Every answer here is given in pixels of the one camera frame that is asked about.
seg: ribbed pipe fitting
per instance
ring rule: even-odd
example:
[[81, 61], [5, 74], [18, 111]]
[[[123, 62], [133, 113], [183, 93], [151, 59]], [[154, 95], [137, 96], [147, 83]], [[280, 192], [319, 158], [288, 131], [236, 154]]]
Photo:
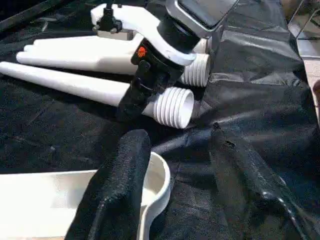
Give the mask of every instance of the ribbed pipe fitting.
[[207, 86], [211, 67], [211, 58], [208, 54], [197, 54], [194, 62], [185, 67], [180, 82], [189, 86]]
[[191, 90], [169, 87], [153, 103], [152, 117], [162, 125], [184, 129], [190, 122], [193, 109], [194, 94]]

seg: black tarp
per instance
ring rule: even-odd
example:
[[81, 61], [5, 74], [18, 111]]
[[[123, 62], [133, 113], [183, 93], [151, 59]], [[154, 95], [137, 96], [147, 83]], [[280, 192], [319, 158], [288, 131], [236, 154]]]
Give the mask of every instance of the black tarp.
[[[15, 61], [15, 53], [38, 38], [93, 34], [90, 9], [101, 2], [77, 0], [6, 33], [0, 40], [0, 60]], [[151, 2], [148, 9], [160, 17], [163, 2]], [[1, 173], [95, 169], [114, 152], [123, 134], [145, 129], [172, 175], [170, 203], [152, 224], [150, 239], [296, 239], [297, 233], [317, 239], [319, 127], [303, 61], [280, 2], [240, 0], [214, 40], [210, 81], [205, 90], [192, 89], [196, 107], [185, 130], [161, 126], [145, 116], [118, 123], [113, 107], [2, 76]], [[238, 138], [224, 140], [217, 131], [231, 131], [245, 144]], [[238, 155], [228, 152], [230, 146], [236, 146]], [[257, 154], [247, 157], [248, 149]], [[228, 169], [233, 175], [222, 174]], [[287, 189], [279, 187], [274, 173]], [[261, 179], [270, 185], [257, 184]], [[235, 195], [238, 189], [244, 189], [242, 204]], [[276, 199], [285, 195], [285, 203], [296, 209], [296, 221], [288, 212], [292, 208], [259, 195], [263, 189], [276, 189]]]

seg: white pvc pipe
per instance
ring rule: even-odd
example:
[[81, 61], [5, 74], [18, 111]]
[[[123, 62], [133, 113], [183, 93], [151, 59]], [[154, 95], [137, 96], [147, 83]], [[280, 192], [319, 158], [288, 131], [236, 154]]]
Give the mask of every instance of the white pvc pipe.
[[[48, 38], [35, 40], [32, 45], [27, 45], [24, 51], [33, 51], [39, 49], [39, 51], [50, 52], [76, 52], [83, 49], [91, 49], [95, 46], [100, 46], [100, 50], [106, 49], [118, 49], [125, 47], [128, 49], [128, 53], [134, 53], [138, 48], [139, 43], [142, 41], [143, 36], [136, 34], [133, 40], [118, 40], [113, 38], [105, 38], [99, 36], [77, 36], [77, 37], [61, 37], [61, 38]], [[201, 39], [199, 43], [194, 47], [193, 51], [197, 54], [208, 54], [211, 48], [211, 38]]]
[[101, 57], [94, 53], [59, 54], [26, 51], [19, 52], [16, 60], [27, 65], [132, 75], [136, 72], [137, 66], [131, 63], [131, 57], [131, 54], [116, 52]]
[[[119, 105], [130, 86], [128, 83], [5, 61], [0, 62], [0, 73], [111, 106]], [[162, 125], [184, 129], [189, 124], [193, 107], [194, 95], [191, 90], [170, 87], [149, 103], [143, 114]]]
[[[62, 54], [59, 52], [19, 52], [16, 59], [21, 64], [63, 69], [134, 75], [137, 66], [131, 63], [132, 55], [126, 52], [90, 51]], [[210, 56], [197, 54], [194, 62], [185, 67], [180, 82], [189, 86], [205, 87], [209, 78]]]

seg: black cloth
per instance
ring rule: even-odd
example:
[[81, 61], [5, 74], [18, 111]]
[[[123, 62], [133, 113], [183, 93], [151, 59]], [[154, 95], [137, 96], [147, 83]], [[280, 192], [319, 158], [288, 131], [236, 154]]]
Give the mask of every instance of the black cloth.
[[[163, 2], [151, 1], [148, 9], [161, 16]], [[35, 39], [92, 35], [90, 9], [99, 3], [74, 1], [2, 36], [0, 60], [15, 61], [15, 53]], [[146, 116], [118, 123], [113, 107], [0, 77], [0, 172], [96, 169], [114, 154], [122, 135], [145, 129], [172, 175], [169, 205], [152, 224], [150, 239], [230, 239], [232, 224], [218, 196], [225, 189], [216, 184], [219, 176], [209, 154], [218, 122], [250, 142], [286, 182], [295, 204], [318, 216], [319, 127], [303, 61], [280, 2], [240, 0], [220, 33], [214, 35], [207, 88], [192, 88], [196, 105], [185, 130], [161, 126]], [[266, 226], [273, 232], [271, 223]]]
[[142, 189], [151, 153], [146, 131], [133, 130], [119, 141], [90, 180], [65, 240], [135, 240]]

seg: black clamp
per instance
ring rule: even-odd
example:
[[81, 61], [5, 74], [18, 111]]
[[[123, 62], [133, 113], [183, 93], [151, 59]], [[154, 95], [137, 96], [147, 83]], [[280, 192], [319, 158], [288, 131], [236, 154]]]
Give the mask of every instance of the black clamp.
[[122, 22], [116, 20], [114, 17], [114, 10], [112, 9], [112, 2], [108, 2], [103, 9], [103, 16], [100, 21], [97, 22], [100, 31], [110, 32], [112, 34], [119, 33], [122, 30]]

